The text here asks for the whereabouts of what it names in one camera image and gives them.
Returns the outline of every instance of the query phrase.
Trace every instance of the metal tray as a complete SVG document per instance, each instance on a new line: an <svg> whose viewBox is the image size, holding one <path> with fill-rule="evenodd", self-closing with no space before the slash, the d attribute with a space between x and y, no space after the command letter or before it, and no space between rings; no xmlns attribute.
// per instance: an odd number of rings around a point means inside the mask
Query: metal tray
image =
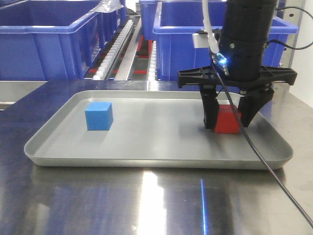
<svg viewBox="0 0 313 235"><path fill-rule="evenodd" d="M240 95L232 94L235 103ZM220 93L220 104L227 104ZM87 131L84 110L110 101L109 131ZM265 169L241 134L216 134L203 126L199 92L85 91L75 94L26 143L42 166L129 166ZM292 148L258 113L246 129L273 169Z"/></svg>

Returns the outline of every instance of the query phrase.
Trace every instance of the metal table surface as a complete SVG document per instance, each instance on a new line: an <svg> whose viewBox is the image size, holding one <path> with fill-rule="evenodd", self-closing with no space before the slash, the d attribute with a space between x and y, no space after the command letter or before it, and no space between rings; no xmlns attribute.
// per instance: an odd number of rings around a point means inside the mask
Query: metal table surface
<svg viewBox="0 0 313 235"><path fill-rule="evenodd" d="M34 165L24 144L73 94L92 89L177 86L50 81L0 112L1 235L313 234L266 171ZM313 216L313 109L276 87L262 113L294 149L277 173Z"/></svg>

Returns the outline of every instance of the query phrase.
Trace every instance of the plastic crate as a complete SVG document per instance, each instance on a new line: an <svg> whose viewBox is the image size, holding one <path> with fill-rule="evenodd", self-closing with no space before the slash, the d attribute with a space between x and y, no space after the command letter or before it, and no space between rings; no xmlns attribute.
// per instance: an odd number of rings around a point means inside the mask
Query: plastic crate
<svg viewBox="0 0 313 235"><path fill-rule="evenodd" d="M0 80L83 79L117 29L99 1L25 0L0 7Z"/></svg>
<svg viewBox="0 0 313 235"><path fill-rule="evenodd" d="M153 33L153 24L155 21L157 3L159 1L165 0L139 0L142 20L142 32L143 35L145 36L145 40L156 39L156 36Z"/></svg>
<svg viewBox="0 0 313 235"><path fill-rule="evenodd" d="M210 1L213 28L222 28L226 2ZM157 5L153 32L156 35L157 74L160 80L177 80L178 71L208 66L207 48L195 49L192 34L203 29L201 2L161 1ZM298 27L278 17L273 19L269 40L287 41ZM263 65L279 65L284 47L270 44L265 50Z"/></svg>

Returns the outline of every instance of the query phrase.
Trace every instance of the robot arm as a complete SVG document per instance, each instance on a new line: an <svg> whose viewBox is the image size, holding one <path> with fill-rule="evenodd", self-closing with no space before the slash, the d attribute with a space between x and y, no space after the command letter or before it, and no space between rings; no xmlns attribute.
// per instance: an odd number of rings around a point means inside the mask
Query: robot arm
<svg viewBox="0 0 313 235"><path fill-rule="evenodd" d="M240 88L243 97L238 110L245 127L272 99L272 82L294 84L294 70L261 65L275 7L276 0L227 0L219 39L220 54L225 60L213 53L212 66L179 72L179 87L200 87L207 129L215 127L219 111L216 86L220 82L216 73L227 86Z"/></svg>

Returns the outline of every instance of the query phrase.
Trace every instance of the plastic bag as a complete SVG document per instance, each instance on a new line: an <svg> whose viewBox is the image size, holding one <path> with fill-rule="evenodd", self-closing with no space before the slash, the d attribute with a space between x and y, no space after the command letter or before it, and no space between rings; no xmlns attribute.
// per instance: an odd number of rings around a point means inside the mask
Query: plastic bag
<svg viewBox="0 0 313 235"><path fill-rule="evenodd" d="M99 4L91 11L110 13L117 11L118 9L124 7L119 0L102 0Z"/></svg>

